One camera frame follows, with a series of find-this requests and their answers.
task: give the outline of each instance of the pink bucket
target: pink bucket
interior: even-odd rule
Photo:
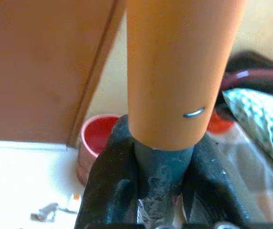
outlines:
[[[85,185],[95,159],[108,141],[119,114],[100,114],[88,119],[81,129],[81,146],[78,153],[77,178]]]

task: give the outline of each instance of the orange pipe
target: orange pipe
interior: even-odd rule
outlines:
[[[203,137],[245,2],[127,1],[134,138],[151,148],[180,150]],[[183,117],[202,107],[197,117]]]

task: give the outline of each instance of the bed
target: bed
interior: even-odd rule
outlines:
[[[224,100],[222,91],[234,88],[273,95],[273,62],[253,52],[229,62],[206,132],[218,154],[226,157],[229,167],[242,178],[267,221],[273,222],[273,155],[243,127]]]

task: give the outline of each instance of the tiled floor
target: tiled floor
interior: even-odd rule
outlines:
[[[0,228],[71,229],[77,215],[58,211],[54,223],[30,220],[30,214],[72,193],[83,194],[75,176],[77,150],[59,144],[0,141]]]

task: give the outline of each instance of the pillow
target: pillow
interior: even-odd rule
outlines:
[[[223,92],[233,115],[273,159],[273,95],[244,88]]]

